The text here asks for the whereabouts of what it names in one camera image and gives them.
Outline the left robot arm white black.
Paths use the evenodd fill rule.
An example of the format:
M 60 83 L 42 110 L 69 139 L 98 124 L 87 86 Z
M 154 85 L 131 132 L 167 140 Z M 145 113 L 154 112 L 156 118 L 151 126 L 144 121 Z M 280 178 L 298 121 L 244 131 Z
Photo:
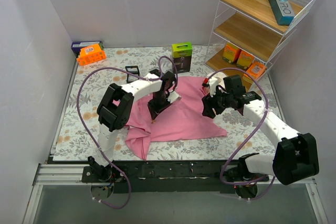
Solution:
M 150 71 L 143 80 L 125 85 L 115 83 L 108 86 L 97 109 L 99 121 L 98 151 L 88 157 L 91 173 L 100 182 L 108 181 L 112 168 L 108 161 L 113 160 L 114 146 L 119 131 L 127 124 L 134 102 L 152 95 L 148 102 L 151 119 L 171 106 L 181 97 L 175 92 L 177 77 L 168 71 L 165 74 L 157 69 Z

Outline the pink garment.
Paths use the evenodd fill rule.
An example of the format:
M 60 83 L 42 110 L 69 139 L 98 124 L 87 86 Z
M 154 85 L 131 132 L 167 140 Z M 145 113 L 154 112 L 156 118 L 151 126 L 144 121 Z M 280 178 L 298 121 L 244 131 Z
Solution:
M 183 76 L 178 80 L 177 93 L 181 96 L 156 117 L 151 124 L 146 96 L 133 104 L 127 126 L 130 127 L 125 143 L 137 157 L 147 158 L 152 142 L 198 140 L 227 136 L 227 131 L 217 126 L 213 119 L 202 115 L 203 77 Z

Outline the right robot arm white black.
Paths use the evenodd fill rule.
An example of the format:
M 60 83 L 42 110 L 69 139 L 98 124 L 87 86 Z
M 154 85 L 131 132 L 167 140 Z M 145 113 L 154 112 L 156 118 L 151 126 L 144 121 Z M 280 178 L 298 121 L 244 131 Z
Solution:
M 222 168 L 222 175 L 240 180 L 256 180 L 259 175 L 276 177 L 289 185 L 319 173 L 316 139 L 310 133 L 301 134 L 288 126 L 266 107 L 266 100 L 256 92 L 246 91 L 239 75 L 219 78 L 210 75 L 202 84 L 203 116 L 213 119 L 231 108 L 256 124 L 256 129 L 273 143 L 274 156 L 259 153 L 239 158 L 235 168 Z

